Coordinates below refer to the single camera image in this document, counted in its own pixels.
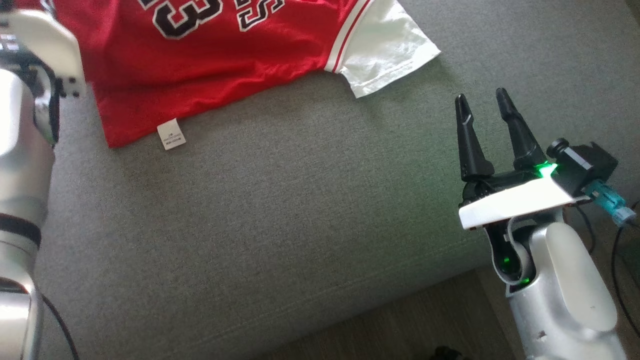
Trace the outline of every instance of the robotic arm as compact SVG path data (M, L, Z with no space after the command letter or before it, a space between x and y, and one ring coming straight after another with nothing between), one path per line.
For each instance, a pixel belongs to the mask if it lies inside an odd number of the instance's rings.
M33 279L58 141L59 99L85 91L76 38L51 14L0 4L0 359L37 358Z
M494 175L473 129L464 95L456 99L463 228L483 227L493 268L506 285L522 345L531 360L623 360L616 306L562 207L593 199L623 226L635 217L605 182L618 162L595 143L556 140L547 154L505 89L496 97L509 126L513 171Z

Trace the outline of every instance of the white clothing tag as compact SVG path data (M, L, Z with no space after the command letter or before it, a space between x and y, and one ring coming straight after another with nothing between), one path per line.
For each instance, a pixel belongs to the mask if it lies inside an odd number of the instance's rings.
M160 140L162 140L165 150L173 149L187 142L178 126L178 119L169 120L164 124L158 125L158 135L160 135Z

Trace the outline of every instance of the wooden floor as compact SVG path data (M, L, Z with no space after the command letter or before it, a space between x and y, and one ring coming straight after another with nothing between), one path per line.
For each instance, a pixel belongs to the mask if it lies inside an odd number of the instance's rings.
M615 227L597 227L594 260L611 285L610 253ZM640 233L624 241L640 241ZM588 236L582 235L585 242ZM623 296L640 321L640 289L624 269L619 271ZM640 359L640 340L618 311L618 328L628 358ZM256 360L428 360L439 345L458 349L473 360L524 359L504 287L490 267L441 282L419 293L338 323L285 345Z

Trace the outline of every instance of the red and white striped trim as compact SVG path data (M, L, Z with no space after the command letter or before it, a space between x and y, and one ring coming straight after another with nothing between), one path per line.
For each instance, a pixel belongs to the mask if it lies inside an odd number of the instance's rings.
M340 64L342 63L342 55L344 54L346 47L349 45L349 39L351 38L353 30L358 26L360 19L362 19L362 14L367 11L369 5L373 2L374 0L358 0L353 9L351 9L349 16L347 16L347 19L342 24L340 32L338 32L338 36L333 42L331 53L326 61L326 65L324 66L326 71L336 72L340 67Z

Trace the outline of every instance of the white sleeve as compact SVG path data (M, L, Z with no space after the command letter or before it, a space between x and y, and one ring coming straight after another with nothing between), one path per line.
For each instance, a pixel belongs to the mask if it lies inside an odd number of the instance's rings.
M344 75L356 97L376 92L440 54L396 0L358 0L325 70Z

